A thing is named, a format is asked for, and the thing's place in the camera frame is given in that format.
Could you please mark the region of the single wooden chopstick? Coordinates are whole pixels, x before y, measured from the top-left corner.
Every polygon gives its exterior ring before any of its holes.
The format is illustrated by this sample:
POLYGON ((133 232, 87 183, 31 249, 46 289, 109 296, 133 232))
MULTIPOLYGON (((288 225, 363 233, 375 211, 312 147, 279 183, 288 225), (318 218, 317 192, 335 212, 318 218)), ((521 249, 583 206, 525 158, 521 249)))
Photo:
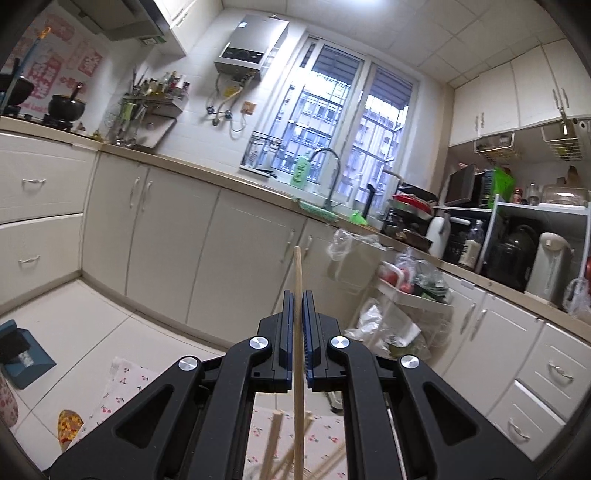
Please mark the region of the single wooden chopstick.
POLYGON ((304 339, 301 322, 303 296, 301 247, 294 248, 294 479, 304 479, 304 339))

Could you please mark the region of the beige kitchen base cabinets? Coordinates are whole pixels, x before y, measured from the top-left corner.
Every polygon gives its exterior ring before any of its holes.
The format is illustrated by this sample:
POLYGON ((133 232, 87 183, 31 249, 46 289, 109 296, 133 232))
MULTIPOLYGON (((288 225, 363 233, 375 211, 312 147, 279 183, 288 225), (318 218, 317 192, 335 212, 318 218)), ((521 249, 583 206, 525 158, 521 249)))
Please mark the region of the beige kitchen base cabinets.
MULTIPOLYGON (((374 271, 339 277, 335 227, 287 198, 172 159, 1 121, 1 308, 75 277, 175 329, 235 344, 280 304, 301 248, 318 310, 348 325, 374 271)), ((442 374, 529 454, 590 406, 590 329, 443 264, 453 292, 442 374)))

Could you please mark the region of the kitchen window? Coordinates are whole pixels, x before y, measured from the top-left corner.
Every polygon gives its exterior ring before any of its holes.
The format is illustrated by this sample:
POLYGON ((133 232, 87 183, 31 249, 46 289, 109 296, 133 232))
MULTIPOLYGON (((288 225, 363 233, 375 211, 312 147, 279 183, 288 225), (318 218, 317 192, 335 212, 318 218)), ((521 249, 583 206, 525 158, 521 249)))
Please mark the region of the kitchen window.
MULTIPOLYGON (((418 87, 417 80, 383 62, 309 36, 252 135, 256 151, 243 162, 290 185, 298 156, 309 160, 318 148, 332 148, 342 160, 332 205, 379 215, 394 191, 394 163, 418 87)), ((318 186, 325 160, 332 173, 335 157, 318 155, 310 161, 304 191, 318 186)), ((313 195, 325 200, 329 186, 318 190, 313 195)))

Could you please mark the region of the cherry print tablecloth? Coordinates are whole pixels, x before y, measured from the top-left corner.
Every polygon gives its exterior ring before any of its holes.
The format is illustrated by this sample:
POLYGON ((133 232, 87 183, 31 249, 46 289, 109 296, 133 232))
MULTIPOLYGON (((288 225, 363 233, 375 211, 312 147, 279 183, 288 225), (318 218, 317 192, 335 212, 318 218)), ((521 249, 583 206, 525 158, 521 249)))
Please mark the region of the cherry print tablecloth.
MULTIPOLYGON (((114 414, 127 401, 143 390, 156 378, 156 373, 140 365, 134 364, 123 358, 116 357, 111 362, 109 380, 105 386, 100 402, 92 412, 81 417, 71 410, 63 410, 58 415, 57 437, 61 450, 84 438, 90 431, 99 426, 108 417, 114 414)), ((259 478, 260 467, 263 464, 264 451, 267 438, 270 435, 270 423, 274 411, 283 411, 283 424, 280 428, 280 437, 276 445, 273 463, 287 453, 291 445, 294 445, 294 415, 290 407, 276 405, 276 395, 256 395, 250 424, 249 443, 246 450, 245 479, 259 478)), ((305 435, 304 446, 304 478, 308 479, 311 471, 314 471, 326 457, 328 457, 339 444, 345 443, 344 420, 335 415, 322 416, 313 412, 315 421, 305 435)), ((294 477, 294 466, 290 465, 290 471, 277 475, 277 479, 291 479, 294 477)), ((347 479, 348 466, 346 456, 339 462, 324 479, 347 479)))

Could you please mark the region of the wooden chopstick in jar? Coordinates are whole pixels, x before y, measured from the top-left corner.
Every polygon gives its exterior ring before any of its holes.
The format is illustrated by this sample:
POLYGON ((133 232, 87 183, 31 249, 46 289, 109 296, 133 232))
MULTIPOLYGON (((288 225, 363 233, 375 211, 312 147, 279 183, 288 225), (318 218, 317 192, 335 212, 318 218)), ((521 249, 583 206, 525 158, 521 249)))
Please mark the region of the wooden chopstick in jar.
POLYGON ((259 480, 269 480, 271 468, 273 467, 274 453, 280 437, 280 428, 283 424, 283 411, 274 411, 270 423, 270 435, 267 438, 266 450, 264 451, 263 464, 259 471, 259 480))
MULTIPOLYGON (((301 440, 305 439, 305 435, 307 435, 308 430, 310 430, 311 424, 315 421, 315 415, 311 411, 307 411, 305 413, 304 419, 304 434, 301 440)), ((290 465, 294 462, 294 445, 290 446, 290 449, 287 450, 287 453, 283 455, 283 458, 277 460, 273 463, 273 470, 271 471, 271 478, 277 479, 277 475, 280 472, 286 473, 290 471, 290 465)))

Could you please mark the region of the wooden chopstick on table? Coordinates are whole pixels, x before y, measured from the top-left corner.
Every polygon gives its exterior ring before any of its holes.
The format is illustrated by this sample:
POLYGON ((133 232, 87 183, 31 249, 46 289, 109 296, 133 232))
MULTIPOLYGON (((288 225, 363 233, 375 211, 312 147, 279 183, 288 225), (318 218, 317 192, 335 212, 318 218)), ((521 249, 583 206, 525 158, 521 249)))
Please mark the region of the wooden chopstick on table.
POLYGON ((346 456, 346 444, 342 443, 308 475, 308 480, 322 480, 332 472, 346 456))

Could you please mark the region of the blue dustpan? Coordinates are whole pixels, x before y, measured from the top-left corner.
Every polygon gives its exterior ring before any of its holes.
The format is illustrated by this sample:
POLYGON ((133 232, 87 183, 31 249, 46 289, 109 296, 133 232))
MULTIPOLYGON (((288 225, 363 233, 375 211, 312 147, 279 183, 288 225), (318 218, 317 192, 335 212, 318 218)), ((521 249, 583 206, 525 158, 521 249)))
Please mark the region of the blue dustpan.
POLYGON ((30 331, 19 328, 14 320, 0 326, 0 353, 2 373, 19 390, 27 388, 56 366, 30 331))

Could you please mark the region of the white electric kettle pot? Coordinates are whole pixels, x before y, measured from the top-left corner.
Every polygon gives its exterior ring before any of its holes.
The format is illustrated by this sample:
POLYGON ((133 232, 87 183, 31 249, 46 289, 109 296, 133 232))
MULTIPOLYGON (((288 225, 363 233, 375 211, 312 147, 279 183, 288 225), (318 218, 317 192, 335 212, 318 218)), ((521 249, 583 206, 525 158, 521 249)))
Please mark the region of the white electric kettle pot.
POLYGON ((568 283, 572 256, 573 250, 565 238, 552 232, 542 233, 525 294, 558 307, 568 283))

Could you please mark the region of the white thermos jug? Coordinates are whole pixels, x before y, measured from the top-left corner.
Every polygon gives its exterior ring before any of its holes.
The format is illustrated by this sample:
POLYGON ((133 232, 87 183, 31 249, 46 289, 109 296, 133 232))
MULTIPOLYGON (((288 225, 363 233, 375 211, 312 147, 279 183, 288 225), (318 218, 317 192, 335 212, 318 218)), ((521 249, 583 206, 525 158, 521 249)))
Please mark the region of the white thermos jug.
POLYGON ((435 258, 442 259, 445 253, 449 236, 451 233, 450 214, 439 212, 428 228, 426 238, 431 241, 429 254, 435 258))

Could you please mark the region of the sink faucet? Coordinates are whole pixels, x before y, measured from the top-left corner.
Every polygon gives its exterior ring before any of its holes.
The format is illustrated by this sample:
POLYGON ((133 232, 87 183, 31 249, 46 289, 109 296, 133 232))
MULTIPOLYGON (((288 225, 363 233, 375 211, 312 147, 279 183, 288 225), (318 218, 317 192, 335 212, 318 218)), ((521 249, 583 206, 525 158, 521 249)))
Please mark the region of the sink faucet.
POLYGON ((314 151, 314 153, 311 154, 310 161, 314 161, 315 157, 321 155, 322 153, 329 153, 335 157, 334 168, 332 168, 332 173, 329 173, 329 160, 325 160, 324 164, 322 164, 322 176, 321 179, 318 180, 318 186, 308 187, 308 192, 318 194, 318 192, 320 192, 318 190, 319 187, 329 186, 328 195, 325 198, 322 207, 325 210, 332 212, 332 210, 334 210, 334 206, 332 206, 332 195, 334 195, 335 187, 339 182, 339 178, 341 178, 342 160, 341 158, 339 158, 338 153, 335 152, 335 150, 333 150, 332 148, 322 147, 318 148, 314 151))

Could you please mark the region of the green dish soap bottle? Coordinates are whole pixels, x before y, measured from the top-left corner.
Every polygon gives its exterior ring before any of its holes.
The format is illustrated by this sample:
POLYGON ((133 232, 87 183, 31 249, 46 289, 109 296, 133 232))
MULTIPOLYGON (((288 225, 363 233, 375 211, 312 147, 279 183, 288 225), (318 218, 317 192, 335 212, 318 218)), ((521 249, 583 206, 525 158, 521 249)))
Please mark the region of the green dish soap bottle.
POLYGON ((308 181, 308 170, 310 169, 310 160, 308 156, 301 155, 297 157, 294 164, 294 172, 290 178, 290 185, 298 189, 304 189, 308 181))

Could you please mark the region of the utensil rack on counter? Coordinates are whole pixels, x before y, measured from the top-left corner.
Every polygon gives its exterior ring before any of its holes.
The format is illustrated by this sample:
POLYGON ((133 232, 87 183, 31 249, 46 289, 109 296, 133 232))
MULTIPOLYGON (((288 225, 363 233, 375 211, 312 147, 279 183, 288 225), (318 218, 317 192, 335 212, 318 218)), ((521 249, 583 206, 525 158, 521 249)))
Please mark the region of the utensil rack on counter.
POLYGON ((184 111, 190 83, 177 71, 159 78, 136 77, 114 107, 107 141, 137 150, 154 150, 184 111))

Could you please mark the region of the black wok on stove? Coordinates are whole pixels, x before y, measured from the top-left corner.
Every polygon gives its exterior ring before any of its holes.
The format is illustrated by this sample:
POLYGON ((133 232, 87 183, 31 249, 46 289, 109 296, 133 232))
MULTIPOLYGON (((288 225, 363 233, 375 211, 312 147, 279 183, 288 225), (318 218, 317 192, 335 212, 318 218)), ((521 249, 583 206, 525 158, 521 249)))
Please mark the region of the black wok on stove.
POLYGON ((64 122, 79 120, 86 108, 86 102, 78 98, 78 94, 83 86, 83 82, 78 82, 71 94, 53 95, 48 105, 48 115, 64 122))

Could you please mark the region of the white upper cabinets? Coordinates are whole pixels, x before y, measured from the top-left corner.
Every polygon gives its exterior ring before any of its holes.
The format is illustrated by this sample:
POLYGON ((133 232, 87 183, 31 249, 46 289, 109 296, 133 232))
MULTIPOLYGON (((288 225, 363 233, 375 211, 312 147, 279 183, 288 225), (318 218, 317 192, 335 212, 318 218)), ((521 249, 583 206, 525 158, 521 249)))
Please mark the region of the white upper cabinets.
POLYGON ((538 46, 455 90, 449 145, 590 117, 590 75, 563 39, 538 46))

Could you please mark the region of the white water heater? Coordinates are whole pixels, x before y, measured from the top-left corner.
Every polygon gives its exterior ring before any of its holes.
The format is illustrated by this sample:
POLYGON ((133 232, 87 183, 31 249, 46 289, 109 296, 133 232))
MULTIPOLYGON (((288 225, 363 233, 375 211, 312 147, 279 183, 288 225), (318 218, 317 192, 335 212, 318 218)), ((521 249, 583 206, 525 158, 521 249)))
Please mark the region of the white water heater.
POLYGON ((238 81, 260 81, 287 38, 287 20, 273 16, 245 15, 214 60, 219 74, 238 81))

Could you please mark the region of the range hood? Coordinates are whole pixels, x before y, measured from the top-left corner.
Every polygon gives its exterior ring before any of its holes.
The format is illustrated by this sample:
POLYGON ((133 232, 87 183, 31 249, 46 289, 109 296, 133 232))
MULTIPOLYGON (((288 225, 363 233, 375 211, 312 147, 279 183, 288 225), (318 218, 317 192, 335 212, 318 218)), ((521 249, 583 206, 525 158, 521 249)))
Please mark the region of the range hood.
POLYGON ((169 25, 152 0, 62 0, 58 4, 110 41, 165 35, 169 25))

